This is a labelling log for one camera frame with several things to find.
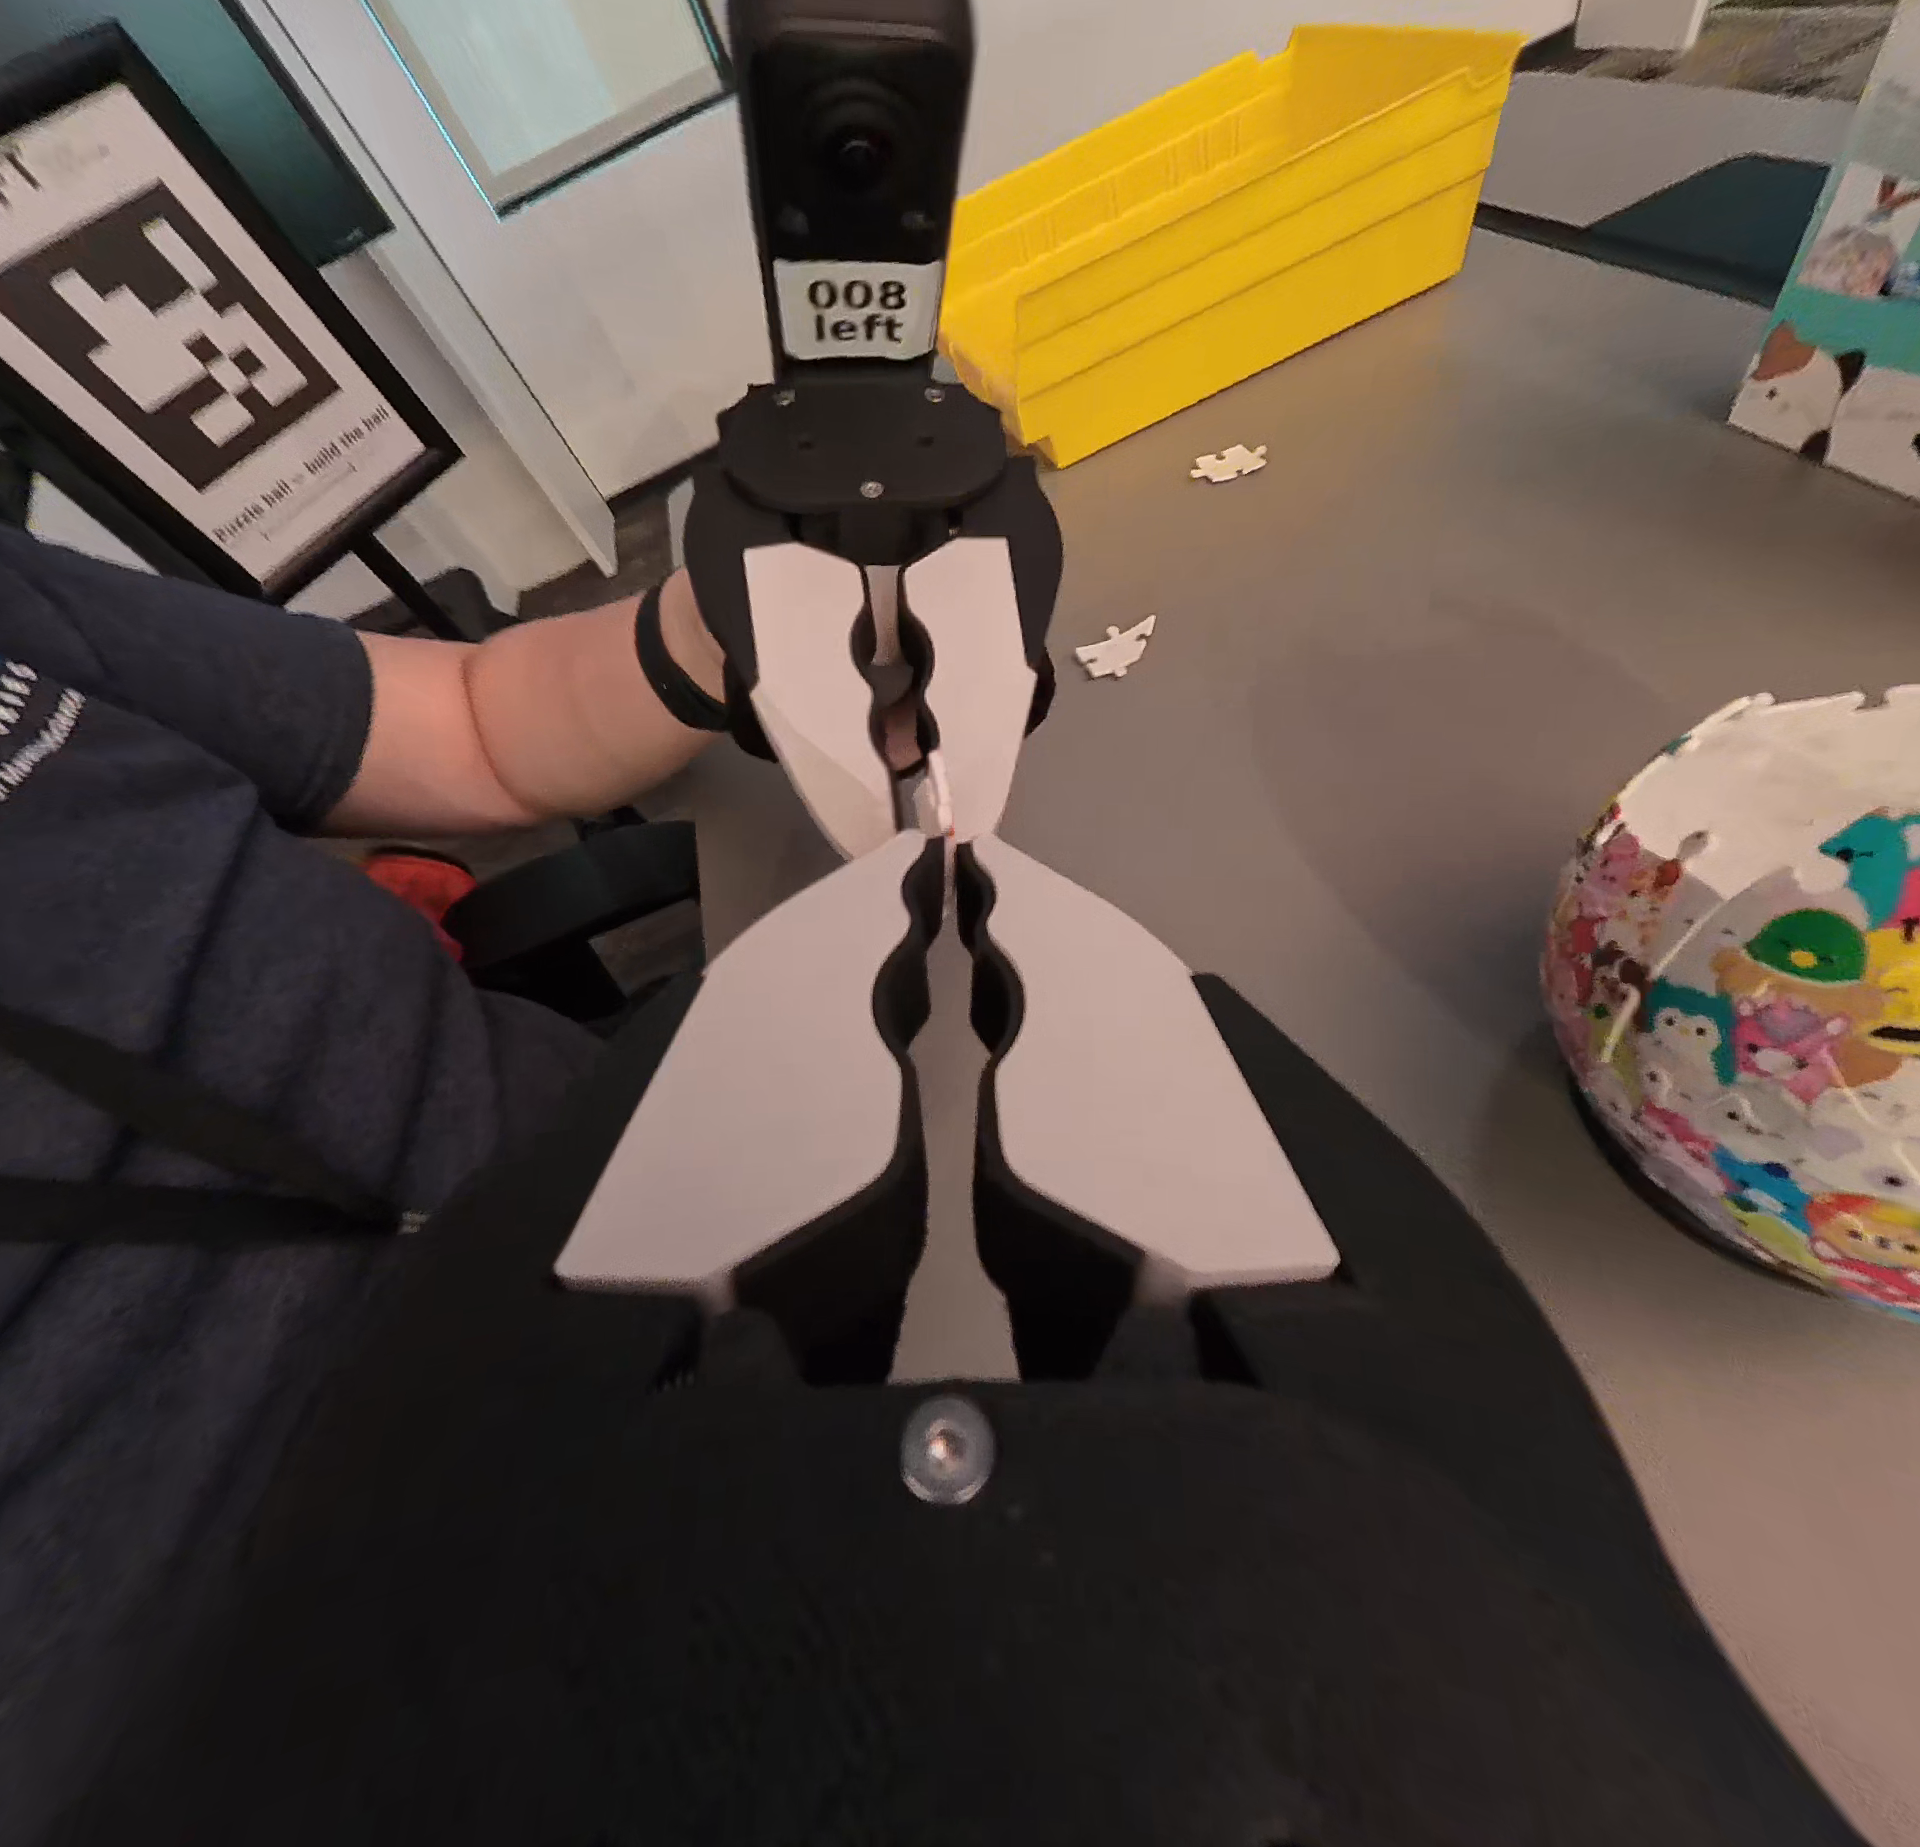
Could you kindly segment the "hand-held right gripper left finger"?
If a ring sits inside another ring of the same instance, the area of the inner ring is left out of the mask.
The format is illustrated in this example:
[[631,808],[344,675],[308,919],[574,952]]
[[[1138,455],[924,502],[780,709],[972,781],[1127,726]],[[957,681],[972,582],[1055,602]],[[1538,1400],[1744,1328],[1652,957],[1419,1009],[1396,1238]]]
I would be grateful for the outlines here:
[[555,1276],[753,1311],[806,1379],[887,1379],[927,1236],[911,1048],[946,845],[899,833],[705,970]]

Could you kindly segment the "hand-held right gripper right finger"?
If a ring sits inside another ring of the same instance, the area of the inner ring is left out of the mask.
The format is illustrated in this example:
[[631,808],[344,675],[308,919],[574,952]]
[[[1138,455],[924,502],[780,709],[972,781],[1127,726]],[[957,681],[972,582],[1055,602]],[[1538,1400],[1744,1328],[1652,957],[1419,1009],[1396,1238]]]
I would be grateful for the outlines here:
[[960,845],[972,1233],[1021,1379],[1088,1379],[1138,1307],[1327,1283],[1318,1214],[1194,972],[1004,840]]

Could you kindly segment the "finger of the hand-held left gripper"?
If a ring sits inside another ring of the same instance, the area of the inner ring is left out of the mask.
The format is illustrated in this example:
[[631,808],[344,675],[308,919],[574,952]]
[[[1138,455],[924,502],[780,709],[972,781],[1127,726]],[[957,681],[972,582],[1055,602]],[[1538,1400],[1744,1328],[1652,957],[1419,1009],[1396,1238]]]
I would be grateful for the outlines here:
[[875,661],[865,571],[807,545],[743,555],[753,673],[749,707],[807,819],[842,856],[899,831],[899,779],[915,764],[901,661]]
[[903,570],[908,638],[926,669],[916,700],[927,749],[946,751],[962,840],[997,831],[1036,675],[1019,631],[1004,540],[955,537]]

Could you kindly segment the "colourful puzzle ball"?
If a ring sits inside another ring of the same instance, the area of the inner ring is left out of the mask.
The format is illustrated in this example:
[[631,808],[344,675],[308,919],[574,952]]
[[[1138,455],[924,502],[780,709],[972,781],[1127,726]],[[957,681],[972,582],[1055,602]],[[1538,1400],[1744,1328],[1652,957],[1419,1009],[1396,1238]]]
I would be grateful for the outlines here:
[[1669,742],[1562,868],[1540,983],[1657,1185],[1916,1327],[1916,685],[1758,691]]

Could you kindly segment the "person's left forearm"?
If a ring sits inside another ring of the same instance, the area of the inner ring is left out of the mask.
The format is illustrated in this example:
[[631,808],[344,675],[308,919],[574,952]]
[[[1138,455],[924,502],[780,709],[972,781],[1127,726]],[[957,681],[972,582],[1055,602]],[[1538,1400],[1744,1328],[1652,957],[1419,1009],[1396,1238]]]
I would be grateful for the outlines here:
[[635,651],[638,598],[477,644],[357,634],[370,721],[325,833],[479,836],[635,803],[703,755]]

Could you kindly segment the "black ball stand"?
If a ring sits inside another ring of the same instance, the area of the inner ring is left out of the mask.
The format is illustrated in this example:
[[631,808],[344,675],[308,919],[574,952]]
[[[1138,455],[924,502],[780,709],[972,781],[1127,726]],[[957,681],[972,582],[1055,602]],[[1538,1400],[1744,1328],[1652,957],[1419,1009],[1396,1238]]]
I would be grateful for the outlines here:
[[1603,1122],[1601,1115],[1595,1115],[1583,1089],[1570,1073],[1562,1073],[1560,1085],[1567,1091],[1568,1103],[1579,1118],[1585,1137],[1595,1146],[1608,1170],[1645,1209],[1657,1213],[1667,1226],[1670,1226],[1676,1231],[1685,1233],[1696,1246],[1706,1246],[1721,1258],[1739,1265],[1753,1274],[1764,1274],[1767,1278],[1793,1286],[1807,1295],[1820,1291],[1820,1286],[1816,1281],[1803,1278],[1802,1274],[1786,1269],[1785,1262],[1767,1258],[1764,1251],[1753,1250],[1733,1236],[1715,1231],[1706,1222],[1700,1222],[1685,1205],[1676,1199],[1665,1187],[1657,1185],[1642,1170],[1642,1164],[1637,1164],[1635,1156],[1608,1132],[1608,1127]]

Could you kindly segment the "colourful puzzle box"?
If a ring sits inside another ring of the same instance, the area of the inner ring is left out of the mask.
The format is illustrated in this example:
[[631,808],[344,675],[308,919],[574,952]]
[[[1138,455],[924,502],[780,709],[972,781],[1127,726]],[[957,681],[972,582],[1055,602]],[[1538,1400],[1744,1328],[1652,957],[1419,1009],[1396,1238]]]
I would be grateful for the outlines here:
[[1869,82],[1726,425],[1918,500],[1916,57]]

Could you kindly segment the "person's left hand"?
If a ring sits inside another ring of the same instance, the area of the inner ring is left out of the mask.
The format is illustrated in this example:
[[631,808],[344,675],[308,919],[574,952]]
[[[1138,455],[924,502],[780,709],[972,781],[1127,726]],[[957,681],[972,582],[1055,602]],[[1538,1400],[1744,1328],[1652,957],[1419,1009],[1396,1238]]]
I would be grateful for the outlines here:
[[659,629],[665,651],[703,696],[703,716],[709,733],[729,733],[727,656],[707,631],[688,568],[677,568],[662,585]]

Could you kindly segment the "black wristband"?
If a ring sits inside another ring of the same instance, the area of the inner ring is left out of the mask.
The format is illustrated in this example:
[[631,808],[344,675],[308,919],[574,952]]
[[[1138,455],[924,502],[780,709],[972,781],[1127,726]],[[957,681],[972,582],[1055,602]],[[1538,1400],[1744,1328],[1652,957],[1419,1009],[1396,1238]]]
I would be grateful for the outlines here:
[[729,737],[732,733],[727,696],[709,695],[672,656],[662,626],[663,585],[650,586],[635,607],[635,664],[662,709],[686,731]]

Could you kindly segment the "yellow cardboard box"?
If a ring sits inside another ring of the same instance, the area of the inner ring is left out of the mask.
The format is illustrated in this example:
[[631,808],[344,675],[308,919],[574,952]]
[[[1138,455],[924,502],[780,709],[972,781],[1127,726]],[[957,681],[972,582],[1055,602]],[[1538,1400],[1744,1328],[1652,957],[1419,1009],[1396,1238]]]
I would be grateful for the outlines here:
[[960,199],[938,349],[1052,467],[1465,264],[1514,30],[1294,26]]

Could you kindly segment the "framed marker sign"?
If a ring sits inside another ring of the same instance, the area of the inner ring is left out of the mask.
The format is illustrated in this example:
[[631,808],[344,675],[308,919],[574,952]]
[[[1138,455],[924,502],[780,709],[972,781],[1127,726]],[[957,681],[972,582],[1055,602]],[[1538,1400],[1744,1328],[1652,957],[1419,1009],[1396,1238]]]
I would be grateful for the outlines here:
[[1,72],[4,421],[157,571],[284,607],[462,456],[113,24]]

